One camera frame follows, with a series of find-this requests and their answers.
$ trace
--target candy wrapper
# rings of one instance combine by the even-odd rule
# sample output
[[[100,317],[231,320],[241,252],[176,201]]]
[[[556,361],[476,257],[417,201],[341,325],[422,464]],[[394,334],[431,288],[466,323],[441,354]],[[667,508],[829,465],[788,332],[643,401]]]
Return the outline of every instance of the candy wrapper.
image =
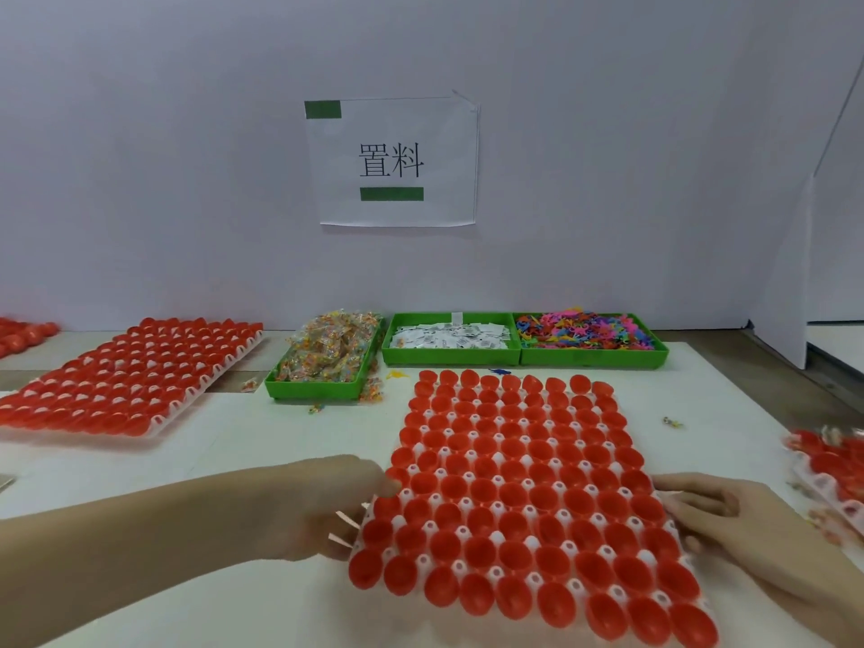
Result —
[[[391,347],[506,350],[508,338],[510,330],[495,323],[436,323],[400,327],[393,335]]]
[[[279,363],[278,382],[353,382],[381,316],[334,311],[317,316],[292,336]]]
[[[630,316],[599,315],[579,310],[524,315],[516,321],[526,348],[654,350],[651,338]]]

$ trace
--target hand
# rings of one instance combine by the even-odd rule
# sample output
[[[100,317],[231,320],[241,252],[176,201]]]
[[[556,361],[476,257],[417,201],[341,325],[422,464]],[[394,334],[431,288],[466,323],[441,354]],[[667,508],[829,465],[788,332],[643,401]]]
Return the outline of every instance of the hand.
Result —
[[[358,530],[336,512],[359,524],[365,514],[363,503],[376,495],[394,496],[401,488],[378,464],[351,454],[235,474],[247,480],[244,486],[252,488],[257,501],[254,558],[291,562],[313,555],[346,560],[351,548],[329,536],[352,545]]]
[[[864,576],[768,486],[699,473],[657,475],[654,486],[681,491],[664,503],[690,549],[720,548],[799,622],[860,645],[864,621],[849,603],[864,595]]]

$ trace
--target paper sign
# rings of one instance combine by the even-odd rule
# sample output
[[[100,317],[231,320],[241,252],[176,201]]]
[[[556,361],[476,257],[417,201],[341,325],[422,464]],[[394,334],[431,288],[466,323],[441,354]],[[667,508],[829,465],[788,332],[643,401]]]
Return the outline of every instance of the paper sign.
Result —
[[[322,225],[474,222],[480,108],[464,97],[305,104]]]

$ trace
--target green tape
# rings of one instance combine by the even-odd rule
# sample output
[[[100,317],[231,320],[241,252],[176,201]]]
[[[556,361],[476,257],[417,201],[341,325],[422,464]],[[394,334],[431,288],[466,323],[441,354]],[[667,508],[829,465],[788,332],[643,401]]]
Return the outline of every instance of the green tape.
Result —
[[[423,202],[422,186],[362,186],[363,202]]]
[[[309,100],[306,105],[306,119],[342,118],[342,104],[339,100]]]

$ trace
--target green plastic bin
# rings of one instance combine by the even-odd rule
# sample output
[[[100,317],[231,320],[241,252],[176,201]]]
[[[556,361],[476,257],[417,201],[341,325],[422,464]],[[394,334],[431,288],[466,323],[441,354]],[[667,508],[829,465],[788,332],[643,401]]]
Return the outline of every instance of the green plastic bin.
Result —
[[[516,319],[526,314],[542,315],[547,312],[519,312]],[[621,313],[600,314],[601,316],[620,316]],[[567,368],[632,368],[658,369],[666,363],[669,348],[648,329],[639,316],[627,314],[654,344],[654,350],[589,350],[586,348],[526,348],[522,346],[520,363],[523,366],[566,366]]]
[[[388,366],[516,366],[519,364],[521,345],[516,331],[513,314],[505,312],[465,312],[462,322],[497,323],[510,330],[510,340],[506,350],[485,350],[483,348],[391,348],[393,335],[399,327],[406,325],[431,325],[448,323],[453,315],[449,312],[426,314],[396,314],[383,339],[381,353]]]
[[[375,331],[372,343],[366,349],[363,362],[360,364],[360,371],[353,382],[278,382],[275,380],[275,376],[278,374],[279,364],[285,359],[285,355],[283,355],[265,379],[267,393],[274,400],[357,400],[369,378],[369,366],[375,359],[375,355],[378,354],[378,347],[381,345],[385,326],[386,321],[382,319]]]

